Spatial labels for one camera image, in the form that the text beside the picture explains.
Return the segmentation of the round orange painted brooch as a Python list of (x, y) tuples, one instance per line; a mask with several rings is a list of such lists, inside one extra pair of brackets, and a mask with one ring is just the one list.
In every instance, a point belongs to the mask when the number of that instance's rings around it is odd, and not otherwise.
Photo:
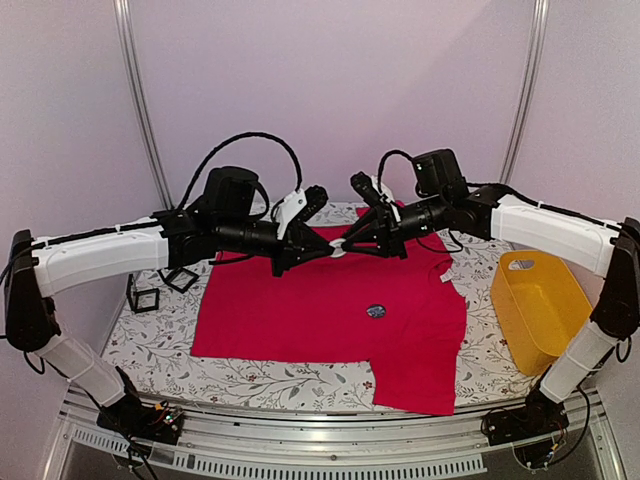
[(343, 248), (344, 243), (344, 238), (336, 238), (329, 242), (329, 246), (332, 248), (332, 253), (330, 254), (332, 259), (339, 259), (347, 254)]

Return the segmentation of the red polo shirt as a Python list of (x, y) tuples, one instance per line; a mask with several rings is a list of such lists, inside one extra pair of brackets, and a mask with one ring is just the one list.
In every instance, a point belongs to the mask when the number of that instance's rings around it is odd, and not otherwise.
[[(454, 411), (456, 358), (467, 307), (437, 234), (410, 241), (406, 259), (348, 254), (274, 277), (267, 258), (209, 278), (193, 355), (286, 363), (367, 362), (377, 405), (429, 415)], [(374, 319), (366, 309), (386, 308)]]

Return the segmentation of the brooch box with orange brooch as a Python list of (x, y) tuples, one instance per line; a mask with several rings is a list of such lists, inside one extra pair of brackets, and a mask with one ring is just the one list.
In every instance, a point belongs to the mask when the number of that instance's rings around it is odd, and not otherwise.
[(168, 288), (180, 294), (186, 293), (200, 278), (197, 273), (184, 267), (167, 271), (159, 270), (158, 275)]

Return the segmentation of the brooch box with blue brooch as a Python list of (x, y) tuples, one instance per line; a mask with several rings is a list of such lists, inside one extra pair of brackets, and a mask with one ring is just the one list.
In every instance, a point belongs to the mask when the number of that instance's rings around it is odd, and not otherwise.
[(160, 305), (160, 290), (158, 288), (139, 289), (136, 276), (129, 274), (126, 286), (126, 300), (129, 309), (134, 314), (156, 311)]

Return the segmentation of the round blue painted brooch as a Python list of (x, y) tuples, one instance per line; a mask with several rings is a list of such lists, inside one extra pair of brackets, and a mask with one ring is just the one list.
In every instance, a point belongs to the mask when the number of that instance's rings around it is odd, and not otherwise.
[(371, 318), (380, 319), (386, 315), (386, 308), (380, 304), (373, 304), (366, 309), (366, 313)]

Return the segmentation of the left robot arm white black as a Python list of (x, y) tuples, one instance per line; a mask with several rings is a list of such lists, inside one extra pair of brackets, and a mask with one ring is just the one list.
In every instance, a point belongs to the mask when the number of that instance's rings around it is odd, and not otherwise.
[(331, 254), (328, 242), (306, 223), (328, 201), (323, 187), (285, 196), (273, 221), (251, 211), (255, 195), (265, 193), (255, 173), (219, 167), (187, 207), (67, 237), (34, 239), (28, 230), (17, 232), (5, 274), (6, 339), (110, 407), (111, 419), (126, 433), (141, 433), (149, 423), (146, 408), (133, 400), (122, 374), (56, 320), (54, 295), (121, 274), (177, 270), (219, 252), (266, 257), (276, 276)]

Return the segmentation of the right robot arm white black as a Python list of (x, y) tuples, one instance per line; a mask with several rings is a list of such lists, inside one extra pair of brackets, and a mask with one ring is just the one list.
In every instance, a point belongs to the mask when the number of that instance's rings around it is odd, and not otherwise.
[(639, 327), (639, 223), (634, 218), (621, 223), (594, 219), (534, 201), (506, 184), (471, 183), (450, 149), (409, 161), (419, 199), (404, 207), (384, 193), (380, 177), (352, 175), (352, 188), (370, 210), (342, 237), (343, 251), (404, 259), (406, 242), (452, 230), (529, 246), (604, 280), (586, 326), (528, 396), (539, 398), (518, 412), (517, 427), (537, 436), (555, 420), (553, 403), (564, 401), (617, 342)]

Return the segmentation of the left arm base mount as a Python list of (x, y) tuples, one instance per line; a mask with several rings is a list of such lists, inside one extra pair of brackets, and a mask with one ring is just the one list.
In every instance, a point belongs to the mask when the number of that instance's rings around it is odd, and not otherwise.
[(125, 438), (144, 439), (177, 445), (184, 425), (184, 410), (161, 402), (146, 406), (136, 398), (122, 398), (109, 407), (100, 407), (97, 425)]

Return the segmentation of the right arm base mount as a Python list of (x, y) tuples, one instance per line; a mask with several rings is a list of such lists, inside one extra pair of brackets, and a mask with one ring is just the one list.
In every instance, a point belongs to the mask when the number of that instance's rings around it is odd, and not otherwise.
[(482, 417), (480, 431), (489, 445), (495, 446), (560, 433), (568, 426), (563, 403), (533, 401), (518, 407), (489, 410)]

